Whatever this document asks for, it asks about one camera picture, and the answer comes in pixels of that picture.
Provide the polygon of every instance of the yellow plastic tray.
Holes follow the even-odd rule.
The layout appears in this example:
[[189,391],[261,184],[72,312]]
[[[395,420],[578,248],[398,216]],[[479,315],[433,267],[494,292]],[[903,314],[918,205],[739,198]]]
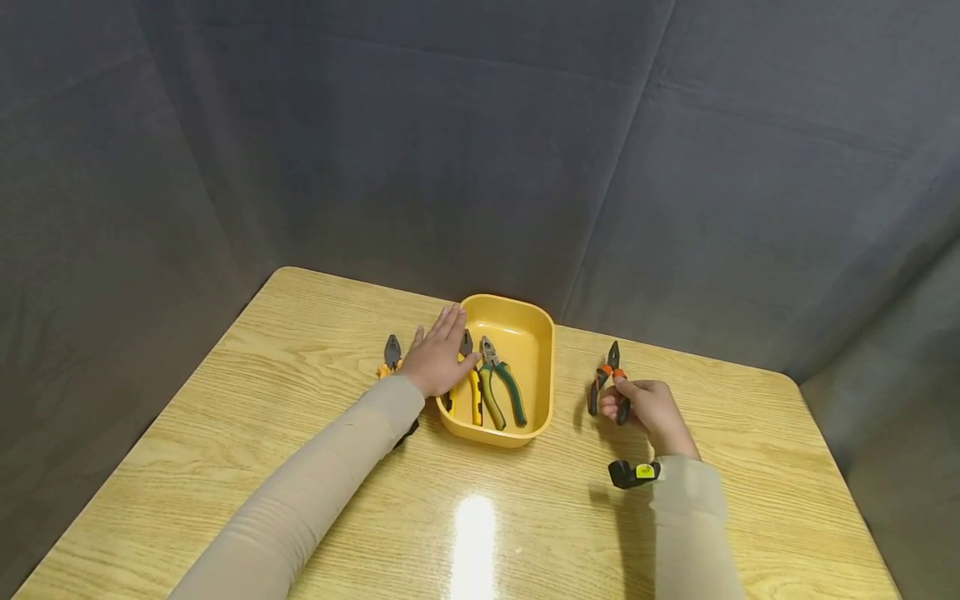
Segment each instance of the yellow plastic tray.
[[486,406],[483,425],[473,424],[466,378],[450,391],[452,415],[446,412],[442,400],[437,399],[441,420],[452,434],[475,442],[506,448],[528,444],[553,418],[553,319],[533,304],[489,294],[470,296],[461,305],[467,311],[473,351],[480,351],[480,340],[486,335],[499,359],[510,365],[523,398],[527,424],[516,426],[510,393],[496,374],[492,376],[493,395],[507,422],[503,431],[493,427]]

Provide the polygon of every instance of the beige sleeve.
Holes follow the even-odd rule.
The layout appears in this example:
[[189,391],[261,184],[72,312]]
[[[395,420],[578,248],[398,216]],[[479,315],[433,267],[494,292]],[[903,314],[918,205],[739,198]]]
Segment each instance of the beige sleeve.
[[170,598],[286,598],[364,478],[423,408],[406,377],[377,382],[240,507]]
[[727,543],[720,473],[684,456],[662,456],[653,484],[658,600],[743,598]]

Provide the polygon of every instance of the right hand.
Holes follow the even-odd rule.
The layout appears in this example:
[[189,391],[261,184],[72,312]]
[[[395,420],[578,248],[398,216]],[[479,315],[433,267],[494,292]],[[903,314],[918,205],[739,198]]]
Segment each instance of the right hand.
[[399,373],[406,375],[424,398],[446,394],[479,362],[480,352],[473,352],[463,361],[457,357],[466,325],[467,313],[460,304],[453,304],[441,311],[425,335],[423,326],[417,327]]
[[623,377],[600,397],[600,412],[616,420],[616,406],[630,400],[631,421],[647,433],[657,456],[687,456],[700,460],[700,452],[673,399],[670,386],[662,381],[628,381]]

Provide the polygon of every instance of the wooden table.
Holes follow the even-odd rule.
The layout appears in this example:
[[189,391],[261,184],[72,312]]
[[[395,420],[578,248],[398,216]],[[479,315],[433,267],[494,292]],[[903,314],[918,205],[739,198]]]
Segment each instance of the wooden table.
[[[277,271],[17,597],[165,596],[260,482],[373,384],[387,334],[406,348],[443,305]],[[649,450],[635,429],[585,410],[610,342],[558,327],[553,423],[523,448],[465,442],[426,413],[344,510],[292,597],[648,597],[649,489],[613,488],[607,463]],[[620,349],[627,373],[673,387],[704,460],[723,472],[750,597],[897,597],[790,379],[634,342]]]

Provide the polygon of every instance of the gray curtain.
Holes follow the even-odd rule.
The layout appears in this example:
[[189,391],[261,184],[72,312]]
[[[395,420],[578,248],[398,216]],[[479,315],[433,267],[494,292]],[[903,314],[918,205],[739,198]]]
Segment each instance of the gray curtain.
[[786,372],[904,596],[956,591],[958,16],[7,3],[0,596],[284,264]]

